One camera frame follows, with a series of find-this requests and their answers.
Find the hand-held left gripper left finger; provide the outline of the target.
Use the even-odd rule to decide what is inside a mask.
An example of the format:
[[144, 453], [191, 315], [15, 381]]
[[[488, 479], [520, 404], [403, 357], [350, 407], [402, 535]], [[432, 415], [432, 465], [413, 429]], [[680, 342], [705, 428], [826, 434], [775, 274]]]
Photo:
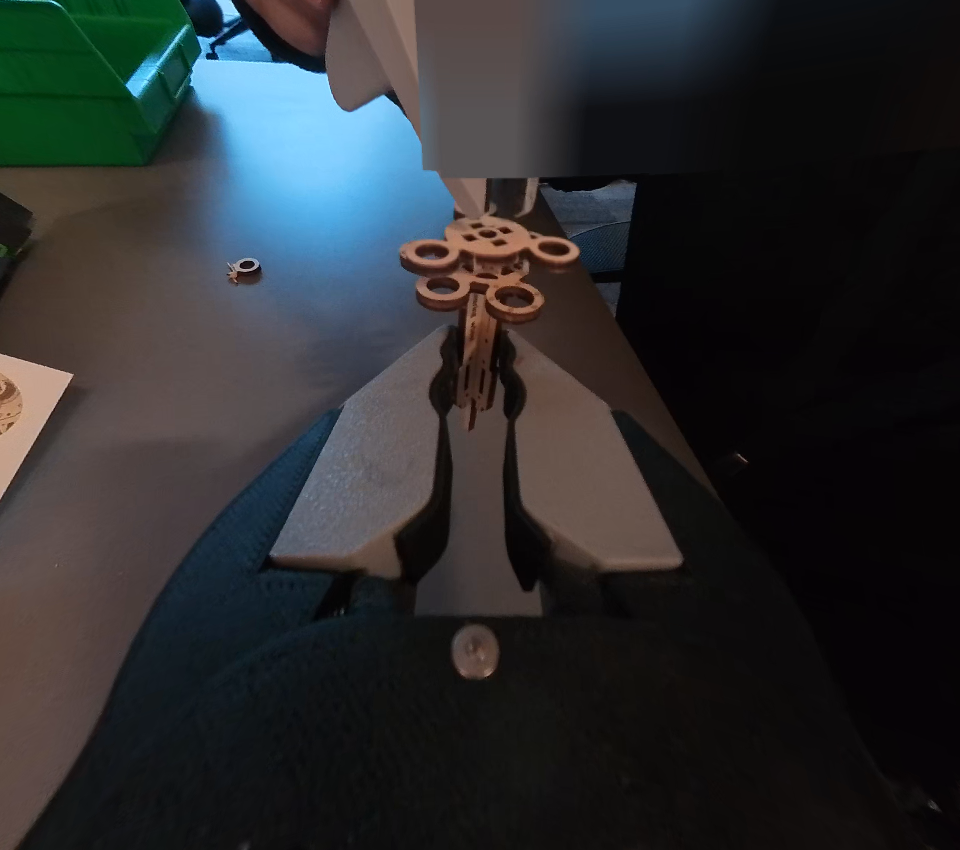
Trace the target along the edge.
[[270, 551], [280, 568], [415, 584], [450, 529], [453, 327], [435, 329], [343, 404]]

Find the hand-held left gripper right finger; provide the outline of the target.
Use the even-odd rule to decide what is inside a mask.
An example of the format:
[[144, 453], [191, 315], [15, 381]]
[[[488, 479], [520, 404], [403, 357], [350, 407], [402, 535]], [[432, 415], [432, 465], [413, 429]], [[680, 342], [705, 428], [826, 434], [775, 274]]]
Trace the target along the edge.
[[505, 539], [526, 592], [558, 565], [678, 569], [684, 557], [619, 426], [624, 417], [516, 332], [501, 343]]

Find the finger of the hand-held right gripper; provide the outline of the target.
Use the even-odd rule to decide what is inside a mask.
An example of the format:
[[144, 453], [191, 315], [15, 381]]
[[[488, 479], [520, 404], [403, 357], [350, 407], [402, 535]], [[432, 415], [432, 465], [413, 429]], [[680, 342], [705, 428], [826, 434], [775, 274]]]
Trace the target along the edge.
[[453, 197], [458, 216], [487, 206], [490, 0], [339, 0], [326, 63], [338, 106], [392, 91]]
[[534, 208], [539, 178], [490, 178], [486, 180], [486, 215], [519, 220]]

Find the wooden model assembly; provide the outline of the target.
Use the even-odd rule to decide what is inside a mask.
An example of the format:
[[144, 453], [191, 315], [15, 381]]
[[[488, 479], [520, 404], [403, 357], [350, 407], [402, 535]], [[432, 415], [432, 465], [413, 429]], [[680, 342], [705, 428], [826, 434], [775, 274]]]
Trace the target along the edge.
[[472, 430], [494, 404], [502, 330], [533, 322], [544, 308], [543, 293], [527, 281], [531, 266], [563, 273], [581, 252], [568, 239], [492, 215], [455, 219], [443, 233], [440, 239], [403, 244], [399, 260], [417, 276], [414, 291], [421, 306], [459, 316], [455, 402], [464, 428]]

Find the black office chair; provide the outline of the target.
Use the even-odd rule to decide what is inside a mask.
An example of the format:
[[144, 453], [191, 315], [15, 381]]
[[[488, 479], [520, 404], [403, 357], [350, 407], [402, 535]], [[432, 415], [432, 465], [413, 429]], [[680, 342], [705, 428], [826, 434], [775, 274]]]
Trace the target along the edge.
[[250, 31], [242, 16], [226, 20], [216, 0], [186, 0], [185, 6], [198, 37], [208, 40], [205, 56], [210, 61], [219, 60], [223, 47]]

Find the green plastic storage bin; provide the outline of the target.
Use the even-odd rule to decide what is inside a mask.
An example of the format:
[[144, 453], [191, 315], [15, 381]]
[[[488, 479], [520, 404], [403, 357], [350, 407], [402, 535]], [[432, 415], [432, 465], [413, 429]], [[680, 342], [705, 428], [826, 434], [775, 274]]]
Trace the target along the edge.
[[148, 163], [200, 52], [181, 0], [1, 0], [2, 166]]

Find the white gear picture sheet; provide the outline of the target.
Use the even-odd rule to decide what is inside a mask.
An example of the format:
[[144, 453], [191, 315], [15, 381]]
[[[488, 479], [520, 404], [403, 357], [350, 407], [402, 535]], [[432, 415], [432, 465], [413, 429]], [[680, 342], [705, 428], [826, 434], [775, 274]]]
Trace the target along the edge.
[[1, 355], [1, 495], [14, 481], [73, 377]]

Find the black printed package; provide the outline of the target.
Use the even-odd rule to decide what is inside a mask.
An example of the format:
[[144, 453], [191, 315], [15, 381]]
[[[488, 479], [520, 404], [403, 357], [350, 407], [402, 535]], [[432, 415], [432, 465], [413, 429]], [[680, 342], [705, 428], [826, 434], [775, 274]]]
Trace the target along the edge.
[[29, 252], [36, 220], [30, 209], [1, 193], [1, 294]]

